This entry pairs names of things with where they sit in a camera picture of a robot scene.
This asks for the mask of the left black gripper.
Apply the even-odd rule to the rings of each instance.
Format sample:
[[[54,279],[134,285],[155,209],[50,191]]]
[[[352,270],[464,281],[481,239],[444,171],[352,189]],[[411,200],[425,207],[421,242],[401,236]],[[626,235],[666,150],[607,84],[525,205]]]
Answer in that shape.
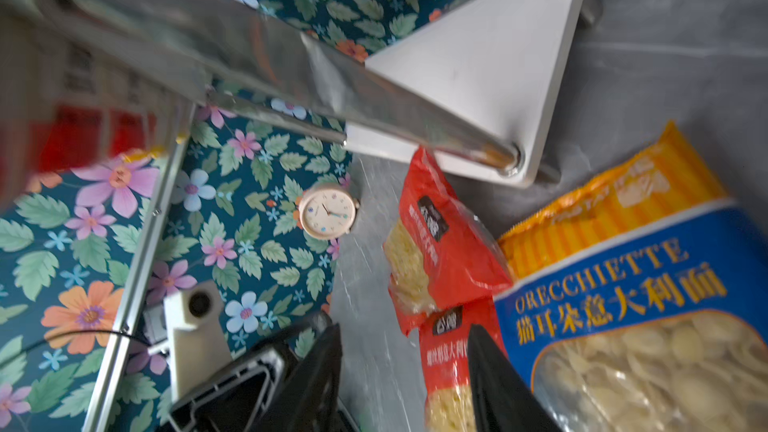
[[[278,385],[331,324],[316,312],[261,340],[211,379],[173,403],[160,431],[250,431],[248,424],[266,410]],[[334,431],[357,431],[338,393]]]

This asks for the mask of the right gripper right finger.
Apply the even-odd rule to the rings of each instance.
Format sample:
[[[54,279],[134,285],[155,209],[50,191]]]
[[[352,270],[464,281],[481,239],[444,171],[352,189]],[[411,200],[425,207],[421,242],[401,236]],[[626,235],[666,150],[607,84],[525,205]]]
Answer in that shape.
[[[561,431],[481,325],[470,328],[467,357],[477,431]]]

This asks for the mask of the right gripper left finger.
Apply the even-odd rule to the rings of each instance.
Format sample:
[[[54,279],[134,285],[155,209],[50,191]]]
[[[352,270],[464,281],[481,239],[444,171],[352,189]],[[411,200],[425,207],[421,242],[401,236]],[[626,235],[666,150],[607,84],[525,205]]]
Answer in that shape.
[[[342,359],[341,329],[331,324],[319,332],[309,352],[278,385],[250,431],[334,431]]]

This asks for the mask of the red spaghetti pack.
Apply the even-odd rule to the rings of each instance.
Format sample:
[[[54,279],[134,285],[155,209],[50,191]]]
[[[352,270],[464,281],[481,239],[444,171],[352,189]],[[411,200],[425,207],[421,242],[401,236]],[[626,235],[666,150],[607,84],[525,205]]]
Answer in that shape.
[[[158,117],[124,108],[59,105],[52,121],[1,121],[1,206],[45,173],[159,151]]]

